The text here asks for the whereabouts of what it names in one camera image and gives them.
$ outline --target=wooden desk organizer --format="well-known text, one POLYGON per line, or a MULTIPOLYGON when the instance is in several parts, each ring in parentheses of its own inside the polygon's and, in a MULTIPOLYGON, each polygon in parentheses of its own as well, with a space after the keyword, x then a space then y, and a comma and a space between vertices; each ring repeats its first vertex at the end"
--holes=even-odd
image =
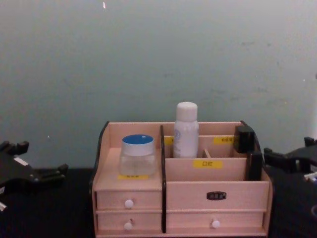
POLYGON ((198 158, 182 159, 172 157, 173 122, 106 123, 90 182, 95 237, 268 237, 273 185, 261 154, 260 177, 250 179, 257 139, 254 151, 240 154, 233 140, 243 121, 199 124, 198 158), (154 138, 158 169, 121 176, 121 140, 138 133, 154 138), (129 221, 133 228, 125 230, 129 221))

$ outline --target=clear jar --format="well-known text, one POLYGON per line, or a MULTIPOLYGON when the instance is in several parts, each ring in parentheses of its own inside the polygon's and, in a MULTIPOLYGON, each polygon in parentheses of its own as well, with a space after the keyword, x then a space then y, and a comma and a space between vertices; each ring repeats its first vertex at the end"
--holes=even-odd
POLYGON ((120 173, 122 175, 152 175, 156 170, 155 155, 120 155, 120 173))
POLYGON ((152 175, 157 169, 154 139, 143 134, 123 138, 119 167, 122 175, 152 175))

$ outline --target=yellow label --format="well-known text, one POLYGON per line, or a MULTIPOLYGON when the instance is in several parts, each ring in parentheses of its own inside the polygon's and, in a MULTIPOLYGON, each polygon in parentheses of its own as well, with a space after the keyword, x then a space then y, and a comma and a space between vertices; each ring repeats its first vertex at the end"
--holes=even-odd
POLYGON ((194 160, 195 168, 221 169, 222 161, 220 160, 194 160))
POLYGON ((118 175, 118 179, 148 179, 148 175, 118 175))
POLYGON ((213 139, 214 144, 233 143, 234 135, 231 136, 217 136, 213 139))
POLYGON ((164 137, 164 144, 165 145, 172 145, 174 143, 174 136, 165 136, 164 137))

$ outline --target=jar lid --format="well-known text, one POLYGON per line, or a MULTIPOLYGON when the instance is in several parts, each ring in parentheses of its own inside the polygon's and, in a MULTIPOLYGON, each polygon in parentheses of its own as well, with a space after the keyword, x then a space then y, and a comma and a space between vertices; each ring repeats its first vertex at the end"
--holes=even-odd
POLYGON ((149 135, 134 134, 122 139, 122 152, 130 156, 144 156, 154 153, 154 139, 149 135))

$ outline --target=wide drawer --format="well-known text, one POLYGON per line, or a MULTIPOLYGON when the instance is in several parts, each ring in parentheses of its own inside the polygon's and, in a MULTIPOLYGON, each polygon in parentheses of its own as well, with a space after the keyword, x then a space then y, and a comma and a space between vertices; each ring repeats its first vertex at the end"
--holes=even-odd
POLYGON ((269 182, 167 182, 168 210, 259 210, 267 206, 269 182), (208 199, 207 194, 217 192, 225 196, 208 199))
POLYGON ((126 223, 132 224, 133 230, 160 230, 161 213, 98 213, 99 230, 122 230, 125 231, 126 223))
POLYGON ((167 228, 261 227, 263 212, 252 213, 168 213, 167 228))
POLYGON ((160 191, 98 191, 97 209, 126 209, 125 202, 133 201, 130 209, 161 209, 160 191))

